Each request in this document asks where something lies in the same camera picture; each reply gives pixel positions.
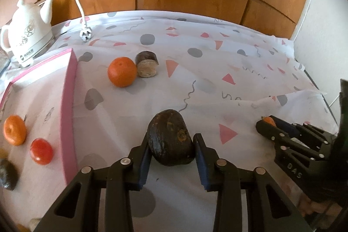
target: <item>white wall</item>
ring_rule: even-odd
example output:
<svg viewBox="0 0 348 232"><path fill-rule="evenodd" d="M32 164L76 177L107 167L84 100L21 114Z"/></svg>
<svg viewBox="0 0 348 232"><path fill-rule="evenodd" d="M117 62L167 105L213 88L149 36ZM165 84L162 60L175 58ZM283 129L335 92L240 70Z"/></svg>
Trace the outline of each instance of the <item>white wall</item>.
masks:
<svg viewBox="0 0 348 232"><path fill-rule="evenodd" d="M294 33L295 57L305 67L328 104L340 92L340 78L348 79L348 0L307 0L302 26ZM339 123L336 100L331 110Z"/></svg>

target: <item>power plug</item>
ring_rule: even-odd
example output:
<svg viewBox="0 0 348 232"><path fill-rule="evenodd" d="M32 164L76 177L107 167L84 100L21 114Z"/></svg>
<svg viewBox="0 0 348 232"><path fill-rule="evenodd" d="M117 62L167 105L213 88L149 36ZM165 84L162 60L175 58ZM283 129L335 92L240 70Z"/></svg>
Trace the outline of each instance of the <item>power plug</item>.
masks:
<svg viewBox="0 0 348 232"><path fill-rule="evenodd" d="M92 29L90 27L86 27L80 31L80 38L84 42L88 42L92 38Z"/></svg>

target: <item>kettle lid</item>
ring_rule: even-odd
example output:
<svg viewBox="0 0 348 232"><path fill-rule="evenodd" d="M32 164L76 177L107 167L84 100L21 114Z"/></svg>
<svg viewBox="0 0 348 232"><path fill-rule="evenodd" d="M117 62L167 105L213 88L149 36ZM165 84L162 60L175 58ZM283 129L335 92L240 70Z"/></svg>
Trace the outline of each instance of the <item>kettle lid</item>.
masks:
<svg viewBox="0 0 348 232"><path fill-rule="evenodd" d="M25 2L25 0L18 0L18 2L17 2L17 7L19 9L31 9L34 6L35 6L35 4L27 3L27 2Z"/></svg>

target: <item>white cable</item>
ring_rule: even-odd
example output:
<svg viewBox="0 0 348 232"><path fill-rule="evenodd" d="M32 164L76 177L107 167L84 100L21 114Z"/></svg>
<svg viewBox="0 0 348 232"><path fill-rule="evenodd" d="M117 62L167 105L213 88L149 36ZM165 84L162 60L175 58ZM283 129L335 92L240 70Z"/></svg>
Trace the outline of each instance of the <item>white cable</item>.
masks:
<svg viewBox="0 0 348 232"><path fill-rule="evenodd" d="M85 13L84 13L84 10L80 4L80 1L79 0L75 0L76 4L77 4L77 7L79 7L79 10L80 10L80 13L81 13L81 16L82 16L82 26L83 26L83 29L86 29L87 28L87 23L86 23L86 20L85 20Z"/></svg>
<svg viewBox="0 0 348 232"><path fill-rule="evenodd" d="M331 107L333 105L333 103L340 97L340 95L338 95L335 100L329 105L329 107Z"/></svg>

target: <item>metal screw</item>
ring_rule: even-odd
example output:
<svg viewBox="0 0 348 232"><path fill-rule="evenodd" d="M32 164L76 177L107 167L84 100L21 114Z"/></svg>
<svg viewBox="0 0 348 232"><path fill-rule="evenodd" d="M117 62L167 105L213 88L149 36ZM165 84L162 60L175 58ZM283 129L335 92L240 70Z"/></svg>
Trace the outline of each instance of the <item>metal screw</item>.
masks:
<svg viewBox="0 0 348 232"><path fill-rule="evenodd" d="M216 164L217 164L218 166L225 166L225 165L227 164L227 161L224 160L224 159L218 159L218 160L216 161Z"/></svg>
<svg viewBox="0 0 348 232"><path fill-rule="evenodd" d="M121 159L121 164L122 165L128 165L130 164L130 159L128 157L125 157L124 159Z"/></svg>
<svg viewBox="0 0 348 232"><path fill-rule="evenodd" d="M266 169L264 169L263 167L257 167L256 173L260 174L260 175L263 175L263 174L266 173Z"/></svg>
<svg viewBox="0 0 348 232"><path fill-rule="evenodd" d="M81 169L81 172L82 172L83 174L86 174L86 173L90 173L91 170L92 170L92 169L91 169L90 166L85 166L85 167L83 167L83 168Z"/></svg>

